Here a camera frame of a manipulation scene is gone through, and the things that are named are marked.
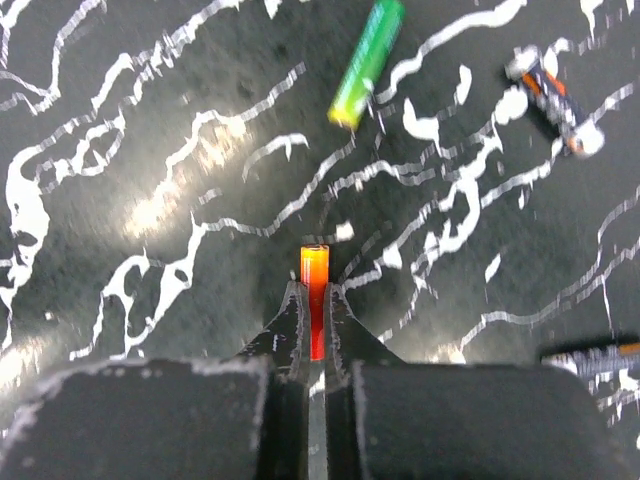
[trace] orange battery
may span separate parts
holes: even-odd
[[[311,312],[311,360],[324,359],[324,292],[329,283],[329,247],[310,245],[300,249],[300,277],[309,289]]]

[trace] cylindrical object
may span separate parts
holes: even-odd
[[[589,379],[602,373],[617,373],[623,369],[640,367],[640,343],[550,355],[543,357],[542,363],[569,370],[580,378]]]
[[[300,277],[309,289],[311,313],[311,360],[324,359],[324,292],[329,283],[329,247],[311,245],[300,249]]]
[[[398,0],[376,1],[329,109],[331,122],[351,130],[358,128],[403,18],[404,6]]]

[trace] green battery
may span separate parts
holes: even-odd
[[[403,18],[404,6],[399,1],[376,1],[347,73],[329,108],[329,121],[351,130],[358,128]]]

